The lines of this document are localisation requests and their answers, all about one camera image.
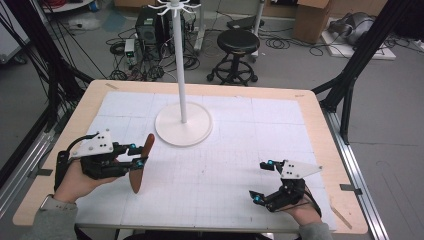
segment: hand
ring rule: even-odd
[[[61,202],[75,203],[78,198],[88,195],[96,187],[113,182],[116,179],[115,177],[92,179],[82,173],[80,160],[74,160],[53,198]]]
[[[310,223],[322,223],[321,217],[312,204],[312,200],[304,194],[303,198],[297,204],[288,205],[281,210],[290,214],[300,226]]]

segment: white grid paper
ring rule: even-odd
[[[315,164],[302,113],[296,101],[245,97],[186,96],[211,113],[213,130],[198,145],[179,148],[156,137],[140,192],[128,176],[78,200],[77,223],[133,228],[189,228],[290,232],[296,222],[253,204],[249,190],[269,195],[281,182],[277,171],[261,170],[272,159]],[[110,92],[88,134],[111,130],[120,144],[144,145],[155,118],[178,95]],[[130,161],[132,157],[118,158]],[[323,220],[336,229],[320,174],[306,179]]]

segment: white round base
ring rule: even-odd
[[[189,147],[205,140],[212,131],[212,117],[203,106],[186,103],[187,122],[181,121],[180,104],[166,106],[156,117],[156,132],[169,144]]]

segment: gray fabric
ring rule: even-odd
[[[326,223],[311,223],[299,227],[302,240],[332,240],[330,230]]]
[[[78,209],[38,211],[31,231],[21,240],[77,239],[74,231]],[[326,223],[312,223],[299,227],[302,240],[332,240]]]
[[[74,210],[38,210],[31,231],[21,240],[38,239],[77,239],[74,231],[78,209]]]

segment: black stool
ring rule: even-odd
[[[253,72],[252,67],[246,62],[240,61],[240,58],[246,54],[258,50],[260,43],[259,38],[255,34],[245,30],[227,30],[219,34],[217,43],[227,55],[212,69],[212,73],[207,76],[209,82],[213,80],[215,74],[221,79],[221,85],[224,83],[240,83],[247,86],[247,82],[249,81],[258,81],[258,77]],[[233,54],[233,59],[228,59],[228,55],[230,54]],[[231,62],[230,69],[221,68],[221,65],[227,62]],[[246,66],[247,69],[239,70],[240,64]]]

